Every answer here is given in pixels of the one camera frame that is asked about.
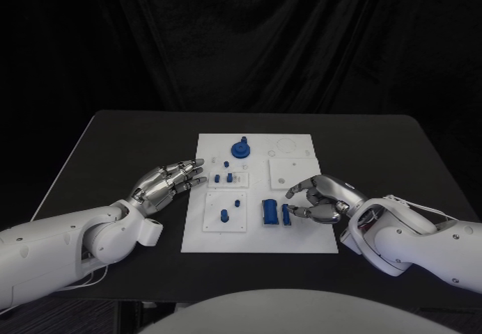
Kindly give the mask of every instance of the metallic robot hand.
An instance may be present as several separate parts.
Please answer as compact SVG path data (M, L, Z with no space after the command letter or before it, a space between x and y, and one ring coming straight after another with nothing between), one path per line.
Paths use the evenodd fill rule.
M203 159L181 161L165 167L155 167L137 181L125 201L142 216L160 211L173 200L175 193L188 190L206 181L204 177L193 179L201 173Z
M315 175L301 181L289 188L285 198L289 199L302 190L305 190L305 199L313 206L305 208L288 205L288 212L323 224L337 223L341 214L352 217L367 200L353 186L328 175Z

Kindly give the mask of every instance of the white panel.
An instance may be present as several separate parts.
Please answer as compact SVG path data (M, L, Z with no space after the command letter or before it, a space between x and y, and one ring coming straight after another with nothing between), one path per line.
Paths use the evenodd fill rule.
M318 174L317 159L269 159L271 189L288 190L300 181Z
M248 139L251 154L243 159L230 155L230 146L240 137ZM300 175L301 179L320 174L311 137L307 134L200 134L196 158L203 158L201 176L210 173L249 173L246 192L245 233L203 232L203 214L206 193L213 188L209 182L190 189L186 226L183 231L183 253L336 253L336 241L330 225L314 223L308 219L291 216L291 227L279 224L272 228L262 227L261 201L271 198L276 201L278 220L282 221L281 205L310 207L302 193L287 200L285 190L271 189L268 176L269 159L310 159L315 169ZM216 188L229 193L238 189Z
M207 191L203 211L203 232L245 232L246 196L243 192ZM220 210L227 211L229 220L220 221Z
M249 187L249 173L232 173L232 182L227 182L227 174L230 172L210 172L207 179L209 188L248 188ZM214 177L219 175L219 183L214 182Z

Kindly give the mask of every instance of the cable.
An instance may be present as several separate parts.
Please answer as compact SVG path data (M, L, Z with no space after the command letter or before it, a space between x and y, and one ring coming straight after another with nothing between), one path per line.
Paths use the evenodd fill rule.
M412 202L408 202L406 200L403 200L402 198L399 197L395 197L392 195L386 195L383 197L385 200L392 200L395 202L398 202L399 204L402 204L405 207L408 207L408 205L411 205L412 207L416 207L418 209L424 210L424 211L428 211L428 212L432 212L434 214L440 214L441 216L444 216L444 218L450 218L453 219L454 221L457 221L457 219L448 215L445 215L440 210L437 209L431 209L429 207L424 207L422 205L419 204L415 204Z
M0 312L0 315L2 315L7 311L10 311L12 308L15 308L18 305L15 306L11 306L10 308L5 308L1 312Z
M90 273L90 279L83 284L72 285L69 287L61 287L57 291L67 291L67 290L77 289L79 287L89 287L90 285L98 284L102 281L102 279L103 279L103 277L106 275L106 269L108 269L108 265L105 266L105 272L103 272L102 277L95 282L92 282L92 283L87 284L87 282L90 282L90 279L93 277L93 273Z

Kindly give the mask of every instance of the small blue part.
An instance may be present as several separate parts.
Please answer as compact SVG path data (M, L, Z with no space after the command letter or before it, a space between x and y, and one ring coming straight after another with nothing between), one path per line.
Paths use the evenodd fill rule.
M235 158L242 159L251 153L251 148L248 145L248 139L245 137L240 138L240 141L235 143L230 147L230 154Z
M288 219L288 205L282 204L282 225L291 226L291 220Z
M227 210L220 210L220 221L226 223L227 220L229 220Z
M262 201L263 224L278 225L278 215L275 213L276 203L274 200Z

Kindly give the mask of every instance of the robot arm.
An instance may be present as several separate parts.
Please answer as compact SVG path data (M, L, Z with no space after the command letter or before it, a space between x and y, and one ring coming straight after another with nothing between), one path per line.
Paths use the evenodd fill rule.
M367 200L327 175L297 184L285 197L302 189L314 206L288 206L288 211L318 223L336 223L346 214L350 219L340 241L379 270L398 276L415 263L453 286L482 293L479 223L453 219L434 225L403 201L392 196Z
M124 259L138 242L154 246L161 225L145 218L175 193L206 181L193 179L203 160L151 170L131 195L98 207L20 224L0 232L0 309L50 294L95 269ZM90 257L82 258L82 245Z

